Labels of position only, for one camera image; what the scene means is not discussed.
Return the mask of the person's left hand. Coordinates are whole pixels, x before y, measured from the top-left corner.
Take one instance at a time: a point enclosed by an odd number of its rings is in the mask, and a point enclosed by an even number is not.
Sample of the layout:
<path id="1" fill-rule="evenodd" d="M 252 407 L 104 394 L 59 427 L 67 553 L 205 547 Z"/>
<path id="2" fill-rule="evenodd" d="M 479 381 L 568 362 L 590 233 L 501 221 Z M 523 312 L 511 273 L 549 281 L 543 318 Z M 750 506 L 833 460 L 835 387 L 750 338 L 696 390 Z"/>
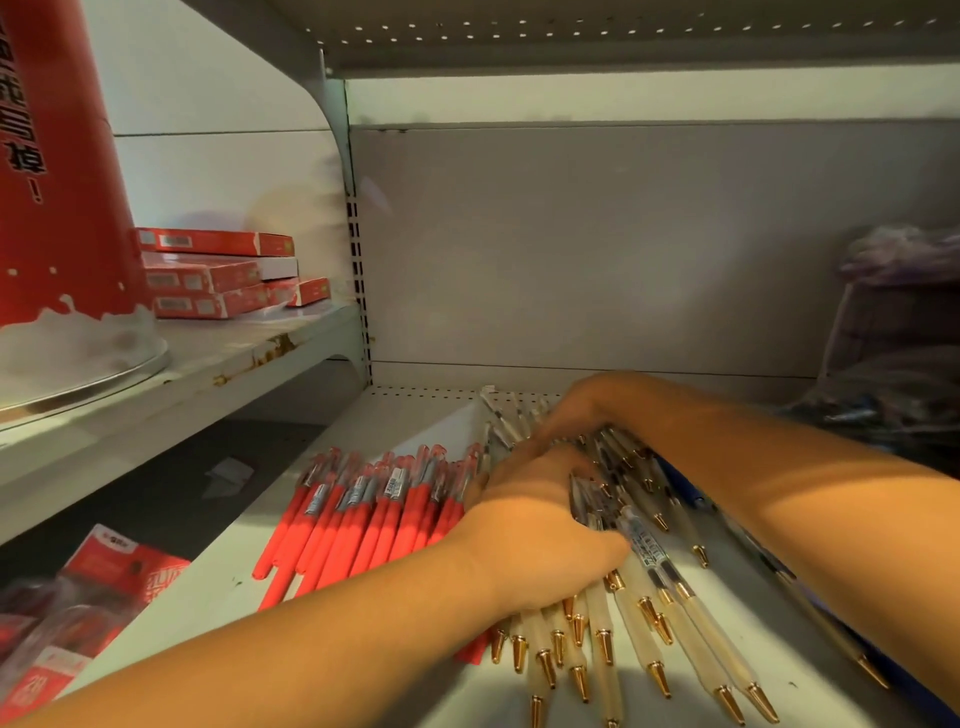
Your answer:
<path id="1" fill-rule="evenodd" d="M 569 443 L 535 453 L 522 442 L 493 467 L 449 537 L 490 617 L 574 597 L 599 580 L 578 579 L 579 521 L 570 510 L 571 478 L 594 474 Z"/>

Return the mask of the bunch of cream gold-tipped pens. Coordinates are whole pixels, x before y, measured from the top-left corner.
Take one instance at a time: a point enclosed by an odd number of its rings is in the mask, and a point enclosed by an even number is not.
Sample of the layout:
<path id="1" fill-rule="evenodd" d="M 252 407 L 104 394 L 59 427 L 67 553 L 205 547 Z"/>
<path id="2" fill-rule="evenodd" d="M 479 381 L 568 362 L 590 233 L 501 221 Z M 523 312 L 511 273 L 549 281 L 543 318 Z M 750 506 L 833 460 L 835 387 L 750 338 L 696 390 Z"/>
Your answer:
<path id="1" fill-rule="evenodd" d="M 640 472 L 654 466 L 651 478 L 636 480 L 630 467 L 607 470 L 607 480 L 596 482 L 572 476 L 568 487 L 574 519 L 597 531 L 615 530 L 630 540 L 630 556 L 603 581 L 585 588 L 563 606 L 550 608 L 534 621 L 528 617 L 529 636 L 535 641 L 549 635 L 551 662 L 536 667 L 532 684 L 546 683 L 554 670 L 565 667 L 588 702 L 588 674 L 592 674 L 596 704 L 606 728 L 626 728 L 627 713 L 621 673 L 627 658 L 616 654 L 618 630 L 612 622 L 610 600 L 614 600 L 630 641 L 637 666 L 662 693 L 663 699 L 680 703 L 678 672 L 665 665 L 666 648 L 676 646 L 683 654 L 699 692 L 716 706 L 718 720 L 707 728 L 750 728 L 738 699 L 749 702 L 763 724 L 759 728 L 802 728 L 783 724 L 764 691 L 755 661 L 741 644 L 745 637 L 734 635 L 719 620 L 700 589 L 690 582 L 649 529 L 644 516 L 653 516 L 655 490 L 664 486 L 680 532 L 697 535 L 690 514 L 669 489 L 656 459 L 643 456 L 637 461 Z"/>

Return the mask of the white flat box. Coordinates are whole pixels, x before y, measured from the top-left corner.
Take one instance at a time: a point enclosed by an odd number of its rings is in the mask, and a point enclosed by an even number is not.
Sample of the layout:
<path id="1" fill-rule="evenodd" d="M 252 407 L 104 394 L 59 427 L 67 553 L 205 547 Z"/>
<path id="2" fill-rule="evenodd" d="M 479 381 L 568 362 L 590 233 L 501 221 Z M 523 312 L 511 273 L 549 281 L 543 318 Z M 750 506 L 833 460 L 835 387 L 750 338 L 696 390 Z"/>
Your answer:
<path id="1" fill-rule="evenodd" d="M 207 253 L 175 253 L 147 251 L 142 254 L 145 269 L 153 271 L 219 271 L 240 267 L 256 268 L 261 281 L 291 278 L 299 275 L 299 262 L 294 256 L 243 256 Z"/>

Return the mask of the clear plastic bag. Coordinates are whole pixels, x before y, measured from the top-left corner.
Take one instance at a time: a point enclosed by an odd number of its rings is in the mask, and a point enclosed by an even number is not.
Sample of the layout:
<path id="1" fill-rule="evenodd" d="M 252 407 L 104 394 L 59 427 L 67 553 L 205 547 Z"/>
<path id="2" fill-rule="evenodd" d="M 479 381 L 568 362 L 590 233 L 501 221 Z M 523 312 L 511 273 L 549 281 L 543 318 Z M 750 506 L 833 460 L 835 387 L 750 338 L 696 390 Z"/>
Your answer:
<path id="1" fill-rule="evenodd" d="M 851 241 L 815 384 L 782 416 L 960 480 L 960 223 Z"/>

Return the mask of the perforated metal shelf board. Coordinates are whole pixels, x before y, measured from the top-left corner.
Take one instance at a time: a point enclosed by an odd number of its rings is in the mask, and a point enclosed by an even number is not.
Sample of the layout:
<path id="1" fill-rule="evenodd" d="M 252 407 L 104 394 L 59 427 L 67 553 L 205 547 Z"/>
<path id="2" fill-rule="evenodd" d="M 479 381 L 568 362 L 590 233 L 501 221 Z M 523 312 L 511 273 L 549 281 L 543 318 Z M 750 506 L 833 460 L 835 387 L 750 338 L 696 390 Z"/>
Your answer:
<path id="1" fill-rule="evenodd" d="M 294 79 L 960 60 L 960 0 L 182 0 Z"/>

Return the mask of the large red cone display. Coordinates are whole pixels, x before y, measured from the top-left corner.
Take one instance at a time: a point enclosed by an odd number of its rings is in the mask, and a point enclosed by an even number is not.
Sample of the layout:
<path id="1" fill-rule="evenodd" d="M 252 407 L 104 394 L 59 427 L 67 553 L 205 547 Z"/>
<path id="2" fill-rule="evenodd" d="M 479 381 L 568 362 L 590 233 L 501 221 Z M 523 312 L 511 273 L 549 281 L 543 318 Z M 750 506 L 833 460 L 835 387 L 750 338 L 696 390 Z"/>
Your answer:
<path id="1" fill-rule="evenodd" d="M 0 0 L 0 431 L 168 361 L 80 0 Z"/>

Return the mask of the person's right hand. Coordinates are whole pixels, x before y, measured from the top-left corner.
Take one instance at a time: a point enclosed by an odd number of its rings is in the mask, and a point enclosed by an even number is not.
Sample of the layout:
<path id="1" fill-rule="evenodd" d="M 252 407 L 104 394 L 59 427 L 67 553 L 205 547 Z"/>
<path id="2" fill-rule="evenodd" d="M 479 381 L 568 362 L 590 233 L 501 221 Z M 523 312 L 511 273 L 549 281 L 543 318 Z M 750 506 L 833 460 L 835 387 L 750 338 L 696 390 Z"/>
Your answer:
<path id="1" fill-rule="evenodd" d="M 559 402 L 590 402 L 601 410 L 601 425 L 613 425 L 650 446 L 668 441 L 673 408 L 685 388 L 676 382 L 634 371 L 594 374 L 572 385 Z"/>

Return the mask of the person's right forearm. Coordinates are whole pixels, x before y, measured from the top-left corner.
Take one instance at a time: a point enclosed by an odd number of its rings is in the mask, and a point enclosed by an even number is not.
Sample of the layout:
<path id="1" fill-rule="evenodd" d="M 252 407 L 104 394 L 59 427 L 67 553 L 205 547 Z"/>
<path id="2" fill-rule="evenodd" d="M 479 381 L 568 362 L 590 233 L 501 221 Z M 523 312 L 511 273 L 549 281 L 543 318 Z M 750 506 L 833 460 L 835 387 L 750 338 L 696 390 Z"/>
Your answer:
<path id="1" fill-rule="evenodd" d="M 642 375 L 639 437 L 960 712 L 960 480 Z"/>

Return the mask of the red box with white label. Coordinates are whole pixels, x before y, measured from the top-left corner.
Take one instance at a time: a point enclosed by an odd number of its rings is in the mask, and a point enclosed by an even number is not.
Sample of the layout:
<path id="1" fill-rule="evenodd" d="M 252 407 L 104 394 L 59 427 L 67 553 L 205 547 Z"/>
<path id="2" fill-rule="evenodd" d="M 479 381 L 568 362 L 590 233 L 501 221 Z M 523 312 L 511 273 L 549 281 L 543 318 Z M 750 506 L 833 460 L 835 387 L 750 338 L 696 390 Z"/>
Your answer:
<path id="1" fill-rule="evenodd" d="M 152 312 L 158 319 L 231 320 L 238 316 L 294 301 L 295 289 L 266 284 L 246 286 L 222 293 L 157 295 Z"/>
<path id="2" fill-rule="evenodd" d="M 165 261 L 144 266 L 155 294 L 221 294 L 262 284 L 258 264 L 251 261 Z"/>

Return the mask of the long red box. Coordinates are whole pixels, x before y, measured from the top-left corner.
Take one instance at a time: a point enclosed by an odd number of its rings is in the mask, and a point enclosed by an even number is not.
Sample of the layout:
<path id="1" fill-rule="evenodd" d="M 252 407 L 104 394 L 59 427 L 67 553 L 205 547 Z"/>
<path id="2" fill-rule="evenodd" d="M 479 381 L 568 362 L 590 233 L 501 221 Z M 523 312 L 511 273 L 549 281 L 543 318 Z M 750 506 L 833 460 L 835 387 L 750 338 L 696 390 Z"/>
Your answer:
<path id="1" fill-rule="evenodd" d="M 195 254 L 242 258 L 294 258 L 295 242 L 291 236 L 212 229 L 136 228 L 140 247 L 149 252 Z"/>

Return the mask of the person's left forearm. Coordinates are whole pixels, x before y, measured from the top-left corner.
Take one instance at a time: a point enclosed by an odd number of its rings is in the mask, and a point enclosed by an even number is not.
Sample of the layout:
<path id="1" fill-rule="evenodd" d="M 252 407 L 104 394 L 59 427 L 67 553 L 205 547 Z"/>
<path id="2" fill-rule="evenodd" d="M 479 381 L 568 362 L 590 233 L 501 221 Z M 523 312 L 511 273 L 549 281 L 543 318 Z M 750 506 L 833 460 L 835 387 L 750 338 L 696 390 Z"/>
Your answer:
<path id="1" fill-rule="evenodd" d="M 403 686 L 535 599 L 478 534 L 196 637 L 55 700 L 10 728 L 352 728 Z"/>

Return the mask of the red blister packet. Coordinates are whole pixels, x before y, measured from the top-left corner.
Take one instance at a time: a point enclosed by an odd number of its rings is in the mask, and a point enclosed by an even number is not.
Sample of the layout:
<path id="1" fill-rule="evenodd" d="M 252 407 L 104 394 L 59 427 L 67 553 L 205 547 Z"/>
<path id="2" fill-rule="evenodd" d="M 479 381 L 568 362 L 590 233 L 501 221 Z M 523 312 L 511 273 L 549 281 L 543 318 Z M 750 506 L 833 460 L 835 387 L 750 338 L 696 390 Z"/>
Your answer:
<path id="1" fill-rule="evenodd" d="M 146 606 L 170 587 L 191 562 L 95 524 L 58 571 L 74 583 Z"/>
<path id="2" fill-rule="evenodd" d="M 129 622 L 128 613 L 89 604 L 45 617 L 0 665 L 0 725 L 57 698 Z"/>

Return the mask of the slotted metal shelf upright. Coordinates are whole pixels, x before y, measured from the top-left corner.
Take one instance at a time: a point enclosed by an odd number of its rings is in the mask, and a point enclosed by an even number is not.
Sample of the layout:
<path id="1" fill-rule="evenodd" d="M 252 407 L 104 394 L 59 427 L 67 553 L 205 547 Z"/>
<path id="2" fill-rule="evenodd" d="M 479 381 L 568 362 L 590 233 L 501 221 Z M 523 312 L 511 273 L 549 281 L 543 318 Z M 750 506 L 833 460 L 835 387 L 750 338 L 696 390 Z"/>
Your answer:
<path id="1" fill-rule="evenodd" d="M 353 292 L 361 321 L 364 378 L 366 386 L 371 386 L 374 383 L 374 369 L 346 82 L 342 79 L 325 77 L 323 79 L 323 96 L 325 103 L 323 113 L 336 142 L 342 166 Z"/>

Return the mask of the small red box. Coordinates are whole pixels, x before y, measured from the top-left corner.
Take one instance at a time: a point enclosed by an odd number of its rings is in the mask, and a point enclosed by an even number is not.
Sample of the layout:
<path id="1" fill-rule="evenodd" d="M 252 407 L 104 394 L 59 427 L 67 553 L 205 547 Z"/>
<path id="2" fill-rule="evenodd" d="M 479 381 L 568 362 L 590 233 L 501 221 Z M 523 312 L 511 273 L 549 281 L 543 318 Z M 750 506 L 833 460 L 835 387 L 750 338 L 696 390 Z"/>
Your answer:
<path id="1" fill-rule="evenodd" d="M 298 278 L 290 288 L 286 306 L 301 309 L 331 298 L 330 280 L 327 277 Z"/>

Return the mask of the grey metal shelf board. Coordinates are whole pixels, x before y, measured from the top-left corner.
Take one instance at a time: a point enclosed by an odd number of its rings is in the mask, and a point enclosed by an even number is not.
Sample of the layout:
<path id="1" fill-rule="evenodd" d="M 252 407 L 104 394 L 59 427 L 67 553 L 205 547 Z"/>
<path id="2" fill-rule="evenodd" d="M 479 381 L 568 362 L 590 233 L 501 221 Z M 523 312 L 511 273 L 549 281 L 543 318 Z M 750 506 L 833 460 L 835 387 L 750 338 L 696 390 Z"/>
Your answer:
<path id="1" fill-rule="evenodd" d="M 274 321 L 162 321 L 172 361 L 96 401 L 0 431 L 0 545 L 329 359 L 364 374 L 356 303 Z"/>

